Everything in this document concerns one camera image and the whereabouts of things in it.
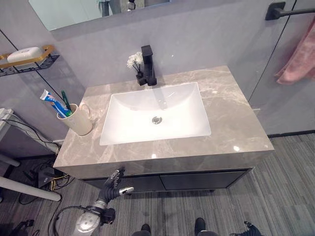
pink towel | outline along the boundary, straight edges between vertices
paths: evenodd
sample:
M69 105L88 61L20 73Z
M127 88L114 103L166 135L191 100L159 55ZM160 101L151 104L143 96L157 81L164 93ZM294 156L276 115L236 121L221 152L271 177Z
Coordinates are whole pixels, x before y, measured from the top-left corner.
M288 63L275 76L282 85L292 85L303 78L315 79L315 18Z

mirror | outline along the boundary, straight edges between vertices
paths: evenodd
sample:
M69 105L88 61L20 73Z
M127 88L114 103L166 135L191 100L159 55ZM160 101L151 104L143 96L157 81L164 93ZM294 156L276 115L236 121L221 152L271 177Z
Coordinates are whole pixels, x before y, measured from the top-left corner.
M29 0L48 30L111 16L172 0Z

white flower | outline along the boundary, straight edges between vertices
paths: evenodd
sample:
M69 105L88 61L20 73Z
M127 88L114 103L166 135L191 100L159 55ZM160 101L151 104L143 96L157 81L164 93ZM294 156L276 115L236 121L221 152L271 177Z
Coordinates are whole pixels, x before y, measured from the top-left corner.
M133 63L135 62L135 55L131 55L127 61L127 67L132 68Z
M141 52L137 52L136 54L131 55L128 58L127 67L128 68L132 68L134 66L134 63L136 65L140 65L142 62L143 62L142 53Z
M141 52L137 52L135 55L136 63L140 65L143 62L143 57Z

vanity cabinet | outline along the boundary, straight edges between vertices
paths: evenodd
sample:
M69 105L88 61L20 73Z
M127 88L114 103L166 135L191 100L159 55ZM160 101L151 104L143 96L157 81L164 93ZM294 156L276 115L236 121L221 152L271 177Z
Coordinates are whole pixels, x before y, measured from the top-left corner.
M122 178L119 187L133 186L134 193L200 189L214 190L228 188L247 171L248 169L241 169L125 176ZM101 188L106 178L84 179L84 181L97 188Z

toothpaste tube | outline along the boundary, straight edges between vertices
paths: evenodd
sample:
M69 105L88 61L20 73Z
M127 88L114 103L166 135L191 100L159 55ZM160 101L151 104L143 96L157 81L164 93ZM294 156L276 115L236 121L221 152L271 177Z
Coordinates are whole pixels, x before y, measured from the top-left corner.
M57 101L53 95L47 90L44 90L43 94L40 96L41 100L48 101L53 106L53 108L57 111L57 113L62 117L66 118L72 114L72 111L63 106L59 101Z

